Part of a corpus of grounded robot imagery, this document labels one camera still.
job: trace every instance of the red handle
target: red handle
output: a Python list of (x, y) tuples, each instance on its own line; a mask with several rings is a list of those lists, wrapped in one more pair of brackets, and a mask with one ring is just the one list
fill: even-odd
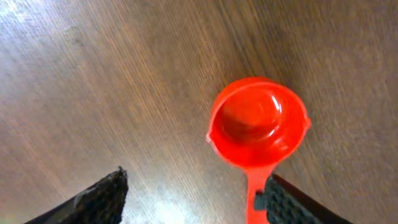
[(248, 204), (246, 210), (247, 224), (269, 224), (267, 221), (267, 212), (265, 210), (254, 210), (254, 197), (257, 191), (263, 191), (266, 186), (267, 178), (274, 170), (274, 166), (264, 167), (261, 169), (249, 169), (246, 171), (248, 177)]

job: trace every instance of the red measuring spoon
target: red measuring spoon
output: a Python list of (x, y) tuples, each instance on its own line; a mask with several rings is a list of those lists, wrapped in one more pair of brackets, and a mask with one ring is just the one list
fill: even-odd
[(301, 99), (288, 88), (262, 77), (228, 85), (211, 111), (207, 140), (220, 157), (248, 177), (247, 224), (267, 224), (254, 210), (275, 166), (291, 155), (311, 125)]

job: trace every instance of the wooden surface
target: wooden surface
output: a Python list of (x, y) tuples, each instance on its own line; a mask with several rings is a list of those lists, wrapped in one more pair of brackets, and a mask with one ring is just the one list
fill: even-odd
[(0, 223), (127, 169), (124, 223), (244, 223), (205, 142), (227, 84), (293, 89), (313, 126), (276, 172), (355, 223), (398, 220), (397, 1), (0, 1)]

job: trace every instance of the red cup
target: red cup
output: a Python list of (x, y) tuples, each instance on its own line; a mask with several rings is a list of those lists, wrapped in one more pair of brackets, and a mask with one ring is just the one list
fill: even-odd
[(275, 166), (298, 148), (310, 126), (301, 99), (267, 78), (243, 78), (217, 96), (207, 140), (248, 177), (247, 224), (268, 223), (266, 212), (254, 210), (255, 193), (264, 190)]

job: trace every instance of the dark blurry object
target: dark blurry object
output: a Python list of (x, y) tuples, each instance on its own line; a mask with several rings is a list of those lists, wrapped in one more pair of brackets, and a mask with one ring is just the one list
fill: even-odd
[(277, 175), (271, 175), (264, 193), (258, 192), (255, 210), (267, 210), (270, 224), (350, 224)]
[(57, 208), (26, 224), (117, 224), (129, 187), (121, 167)]

